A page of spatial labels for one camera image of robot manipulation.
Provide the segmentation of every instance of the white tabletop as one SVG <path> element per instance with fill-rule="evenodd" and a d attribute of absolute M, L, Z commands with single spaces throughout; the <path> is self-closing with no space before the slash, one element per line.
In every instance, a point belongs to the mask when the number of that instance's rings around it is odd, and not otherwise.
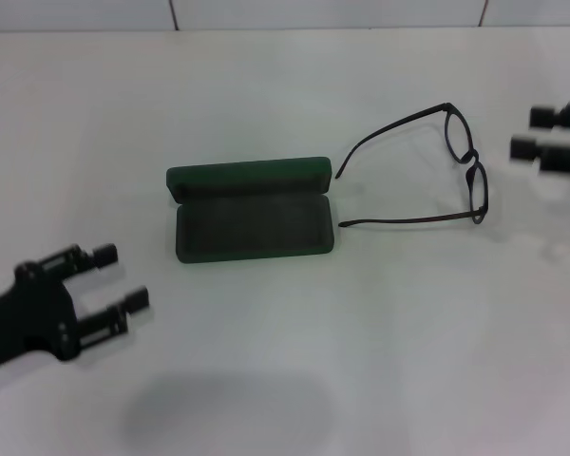
<path fill-rule="evenodd" d="M 568 101 L 570 28 L 0 35 L 0 291 L 23 259 L 114 242 L 122 269 L 72 283 L 78 305 L 145 285 L 154 308 L 74 363 L 1 368 L 0 456 L 570 454 L 570 179 L 508 160 L 531 105 Z M 336 167 L 442 102 L 487 168 L 481 226 L 177 261 L 168 167 Z M 359 150 L 334 219 L 464 210 L 444 119 Z"/>

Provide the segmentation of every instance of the eyeglass temple arm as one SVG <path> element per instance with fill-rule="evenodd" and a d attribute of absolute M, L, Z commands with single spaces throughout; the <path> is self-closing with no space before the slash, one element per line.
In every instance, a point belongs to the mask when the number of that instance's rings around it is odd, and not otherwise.
<path fill-rule="evenodd" d="M 413 121 L 417 121 L 418 119 L 422 119 L 423 117 L 430 116 L 431 114 L 436 114 L 436 113 L 441 112 L 441 111 L 448 111 L 450 107 L 451 107 L 450 103 L 438 104 L 434 107 L 430 107 L 429 109 L 425 109 L 424 111 L 420 111 L 420 112 L 417 112 L 416 114 L 412 114 L 411 116 L 407 116 L 405 119 L 401 119 L 400 121 L 397 121 L 395 123 L 391 123 L 390 125 L 387 125 L 384 128 L 380 128 L 378 131 L 374 131 L 368 137 L 366 137 L 363 140 L 361 140 L 360 142 L 358 142 L 357 145 L 352 148 L 352 151 L 349 152 L 349 155 L 347 155 L 346 159 L 342 163 L 342 166 L 340 166 L 340 169 L 338 169 L 338 172 L 335 175 L 335 179 L 339 179 L 340 176 L 342 176 L 342 173 L 344 172 L 344 168 L 346 168 L 346 165 L 348 164 L 349 160 L 351 159 L 354 151 L 357 150 L 359 147 L 361 147 L 363 144 L 365 144 L 367 141 L 373 140 L 376 136 L 380 136 L 383 133 L 386 133 L 387 131 L 392 130 L 393 128 L 396 128 L 398 126 L 408 124 L 408 123 L 413 122 Z"/>
<path fill-rule="evenodd" d="M 360 218 L 359 220 L 349 220 L 341 221 L 338 226 L 341 228 L 347 228 L 353 225 L 359 225 L 361 223 L 384 223 L 384 224 L 409 224 L 409 223 L 432 223 L 433 221 L 447 221 L 447 220 L 458 220 L 458 219 L 468 219 L 470 217 L 478 217 L 484 213 L 483 206 L 476 211 L 461 212 L 458 214 L 450 214 L 449 216 L 437 216 L 437 217 L 422 217 L 422 218 L 395 218 L 395 219 L 380 219 L 380 218 Z"/>

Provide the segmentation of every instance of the white wall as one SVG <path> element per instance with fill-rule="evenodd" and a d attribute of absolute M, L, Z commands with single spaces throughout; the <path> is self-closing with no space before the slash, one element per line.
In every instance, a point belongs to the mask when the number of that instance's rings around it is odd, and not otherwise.
<path fill-rule="evenodd" d="M 570 0 L 490 0 L 486 26 L 570 26 Z"/>
<path fill-rule="evenodd" d="M 168 0 L 0 0 L 0 31 L 172 29 Z"/>
<path fill-rule="evenodd" d="M 484 0 L 174 0 L 181 29 L 477 26 Z"/>

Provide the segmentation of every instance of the eyeglasses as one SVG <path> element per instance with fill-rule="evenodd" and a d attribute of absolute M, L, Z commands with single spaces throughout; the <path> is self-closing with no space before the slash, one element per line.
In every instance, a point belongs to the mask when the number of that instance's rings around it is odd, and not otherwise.
<path fill-rule="evenodd" d="M 405 119 L 397 121 L 395 123 L 391 123 L 390 125 L 385 126 L 384 128 L 380 128 L 378 131 L 371 133 L 367 138 L 361 140 L 342 163 L 340 169 L 335 175 L 336 179 L 339 179 L 344 172 L 344 168 L 346 168 L 347 163 L 351 159 L 352 154 L 363 144 L 366 142 L 374 139 L 376 136 L 382 135 L 393 128 L 398 126 L 408 124 L 412 121 L 416 121 L 418 119 L 422 119 L 423 117 L 430 116 L 431 114 L 436 114 L 438 112 L 444 111 L 447 113 L 446 117 L 446 143 L 447 149 L 449 150 L 450 155 L 452 158 L 459 164 L 467 164 L 473 161 L 471 167 L 466 170 L 465 178 L 466 184 L 468 185 L 468 194 L 469 194 L 469 207 L 470 211 L 468 212 L 461 212 L 458 214 L 450 214 L 447 216 L 436 216 L 436 217 L 423 217 L 423 218 L 399 218 L 399 219 L 381 219 L 381 218 L 361 218 L 359 220 L 349 220 L 349 221 L 342 221 L 338 224 L 342 228 L 346 228 L 353 225 L 358 225 L 360 223 L 431 223 L 433 221 L 446 221 L 446 220 L 456 220 L 456 219 L 467 219 L 471 218 L 473 222 L 479 225 L 482 221 L 484 221 L 485 214 L 487 214 L 487 175 L 485 174 L 485 168 L 479 161 L 479 152 L 475 150 L 473 147 L 473 139 L 471 138 L 471 130 L 468 127 L 468 123 L 466 122 L 465 117 L 463 114 L 452 104 L 452 103 L 444 103 L 439 104 L 434 107 L 430 107 L 429 109 L 425 109 L 424 111 L 417 112 L 411 116 L 407 116 Z M 454 150 L 454 146 L 452 141 L 449 137 L 449 126 L 450 120 L 452 116 L 458 118 L 461 124 L 465 128 L 466 138 L 468 142 L 468 147 L 464 150 L 461 147 L 457 147 L 459 150 Z M 484 203 L 478 207 L 474 207 L 473 203 L 473 187 L 475 184 L 475 178 L 477 173 L 481 174 L 482 181 L 484 182 L 483 190 L 484 190 Z"/>

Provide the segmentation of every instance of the eyeglass frame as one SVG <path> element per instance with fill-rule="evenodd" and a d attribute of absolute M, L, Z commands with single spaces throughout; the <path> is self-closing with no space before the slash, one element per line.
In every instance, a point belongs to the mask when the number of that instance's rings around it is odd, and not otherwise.
<path fill-rule="evenodd" d="M 467 164 L 467 163 L 471 162 L 471 160 L 474 159 L 473 164 L 471 165 L 470 168 L 468 168 L 466 170 L 466 173 L 465 173 L 465 180 L 466 180 L 466 184 L 468 185 L 470 211 L 461 212 L 461 213 L 457 213 L 457 214 L 449 214 L 446 216 L 423 217 L 423 218 L 393 218 L 393 219 L 360 218 L 360 219 L 356 219 L 356 220 L 341 221 L 340 223 L 338 223 L 339 227 L 347 228 L 347 227 L 350 227 L 353 225 L 358 225 L 361 223 L 386 223 L 386 224 L 431 223 L 431 222 L 435 222 L 435 221 L 447 221 L 447 220 L 456 220 L 456 219 L 472 219 L 473 223 L 475 223 L 476 225 L 479 225 L 482 221 L 484 221 L 484 218 L 485 218 L 485 215 L 487 214 L 487 209 L 488 209 L 487 174 L 485 173 L 484 166 L 482 165 L 482 163 L 479 160 L 479 152 L 473 146 L 473 138 L 471 136 L 471 130 L 468 126 L 468 122 L 466 121 L 465 116 L 463 116 L 463 114 L 460 112 L 460 110 L 458 110 L 458 108 L 456 106 L 454 106 L 452 103 L 438 104 L 434 107 L 430 107 L 429 109 L 425 109 L 423 111 L 417 112 L 416 114 L 412 114 L 410 116 L 407 116 L 406 118 L 401 119 L 400 121 L 391 123 L 391 124 L 389 124 L 383 128 L 380 128 L 377 131 L 374 131 L 369 136 L 365 137 L 363 140 L 358 142 L 357 145 L 352 148 L 351 152 L 349 152 L 349 155 L 347 155 L 346 159 L 344 160 L 344 162 L 340 166 L 340 169 L 335 174 L 335 179 L 339 179 L 340 176 L 342 176 L 342 173 L 344 172 L 344 168 L 346 168 L 346 165 L 348 164 L 349 160 L 351 159 L 352 154 L 359 147 L 361 147 L 363 144 L 367 143 L 368 141 L 374 139 L 375 137 L 377 137 L 379 135 L 382 135 L 383 133 L 386 133 L 387 131 L 392 130 L 393 128 L 396 128 L 396 127 L 404 125 L 404 124 L 408 124 L 408 123 L 413 122 L 413 121 L 417 121 L 417 120 L 422 119 L 426 116 L 430 116 L 432 114 L 436 114 L 436 113 L 439 113 L 442 111 L 447 113 L 445 135 L 446 135 L 447 150 L 449 151 L 449 154 L 452 156 L 452 158 L 458 164 Z M 458 119 L 461 121 L 461 123 L 463 124 L 463 126 L 465 128 L 466 138 L 468 140 L 468 151 L 461 158 L 458 158 L 458 156 L 454 152 L 453 147 L 452 147 L 450 140 L 449 140 L 449 136 L 447 134 L 447 127 L 449 126 L 449 121 L 450 121 L 452 116 L 458 117 Z M 482 178 L 484 180 L 484 204 L 482 204 L 478 209 L 475 209 L 473 207 L 473 186 L 474 186 L 475 176 L 476 176 L 477 170 L 479 170 L 479 172 L 482 174 Z"/>

